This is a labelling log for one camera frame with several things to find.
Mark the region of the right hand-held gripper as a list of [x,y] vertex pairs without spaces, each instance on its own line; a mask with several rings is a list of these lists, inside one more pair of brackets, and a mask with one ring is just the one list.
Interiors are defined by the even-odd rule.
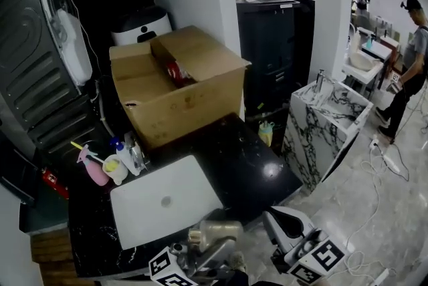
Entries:
[[275,268],[305,285],[329,276],[345,256],[331,236],[321,229],[312,230],[311,220],[301,211],[271,206],[263,212],[263,225],[278,246],[271,257]]

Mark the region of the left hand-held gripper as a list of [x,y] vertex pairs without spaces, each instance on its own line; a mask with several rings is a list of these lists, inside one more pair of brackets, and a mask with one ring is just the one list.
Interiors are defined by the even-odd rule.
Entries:
[[236,239],[217,240],[204,252],[195,245],[175,243],[149,261],[150,279],[158,285],[213,285],[233,276],[229,258]]

